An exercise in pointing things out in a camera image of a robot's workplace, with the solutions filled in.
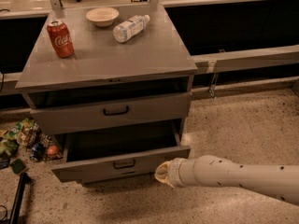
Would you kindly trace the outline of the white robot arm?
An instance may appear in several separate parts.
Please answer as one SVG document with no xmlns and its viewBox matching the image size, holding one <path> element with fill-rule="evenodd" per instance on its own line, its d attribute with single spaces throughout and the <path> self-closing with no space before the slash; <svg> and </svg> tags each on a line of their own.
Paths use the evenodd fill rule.
<svg viewBox="0 0 299 224">
<path fill-rule="evenodd" d="M 286 203 L 299 204 L 298 165 L 243 164 L 205 155 L 165 161 L 156 168 L 155 178 L 172 188 L 242 188 Z"/>
</svg>

